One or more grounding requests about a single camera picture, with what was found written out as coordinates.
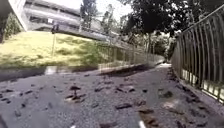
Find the sky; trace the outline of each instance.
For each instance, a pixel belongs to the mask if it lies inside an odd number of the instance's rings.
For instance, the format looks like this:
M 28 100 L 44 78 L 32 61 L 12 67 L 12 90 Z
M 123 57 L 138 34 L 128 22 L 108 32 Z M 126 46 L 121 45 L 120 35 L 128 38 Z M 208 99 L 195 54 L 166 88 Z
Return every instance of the sky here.
M 78 10 L 82 3 L 82 0 L 45 0 L 45 1 L 54 2 Z M 97 10 L 102 14 L 104 14 L 107 11 L 107 6 L 109 4 L 112 4 L 113 7 L 115 8 L 114 18 L 117 21 L 120 20 L 121 16 L 126 15 L 132 11 L 130 6 L 128 5 L 124 6 L 117 0 L 96 0 L 96 3 L 97 3 Z

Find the bush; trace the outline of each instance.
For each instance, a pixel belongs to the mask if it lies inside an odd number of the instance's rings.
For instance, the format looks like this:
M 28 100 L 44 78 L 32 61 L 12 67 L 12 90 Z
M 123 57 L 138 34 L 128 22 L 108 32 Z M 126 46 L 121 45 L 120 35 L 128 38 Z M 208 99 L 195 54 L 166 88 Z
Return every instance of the bush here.
M 22 30 L 17 17 L 13 13 L 10 13 L 7 20 L 3 22 L 5 22 L 5 27 L 3 28 L 3 40 L 9 39 L 10 36 L 15 35 Z

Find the concrete walkway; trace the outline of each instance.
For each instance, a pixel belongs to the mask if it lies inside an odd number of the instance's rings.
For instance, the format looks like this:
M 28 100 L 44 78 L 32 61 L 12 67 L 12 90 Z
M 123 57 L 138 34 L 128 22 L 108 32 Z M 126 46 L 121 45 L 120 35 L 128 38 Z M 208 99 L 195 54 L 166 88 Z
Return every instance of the concrete walkway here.
M 163 64 L 129 77 L 83 72 L 1 82 L 0 124 L 8 128 L 223 128 L 223 118 L 170 80 L 168 72 L 169 65 Z M 72 86 L 81 88 L 78 99 L 70 96 Z

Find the green lawn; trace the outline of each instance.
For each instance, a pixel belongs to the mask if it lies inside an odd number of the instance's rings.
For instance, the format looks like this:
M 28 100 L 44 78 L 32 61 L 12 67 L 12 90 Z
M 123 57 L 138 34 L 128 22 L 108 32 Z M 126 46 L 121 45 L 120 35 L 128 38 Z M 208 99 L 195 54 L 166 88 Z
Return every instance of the green lawn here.
M 50 32 L 21 32 L 0 44 L 0 68 L 39 66 L 97 65 L 103 53 L 96 41 L 57 34 L 52 56 L 53 35 Z

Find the metal fence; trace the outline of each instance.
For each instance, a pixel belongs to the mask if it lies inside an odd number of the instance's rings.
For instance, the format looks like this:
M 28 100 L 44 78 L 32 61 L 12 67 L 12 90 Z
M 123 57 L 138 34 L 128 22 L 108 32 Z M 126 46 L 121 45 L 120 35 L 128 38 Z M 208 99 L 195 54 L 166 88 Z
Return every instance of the metal fence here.
M 155 66 L 164 61 L 164 57 L 147 53 L 133 45 L 113 42 L 95 44 L 97 53 L 101 54 L 97 57 L 99 59 L 98 68 L 101 70 L 119 69 L 141 64 Z
M 179 77 L 224 101 L 224 5 L 184 31 L 171 59 Z

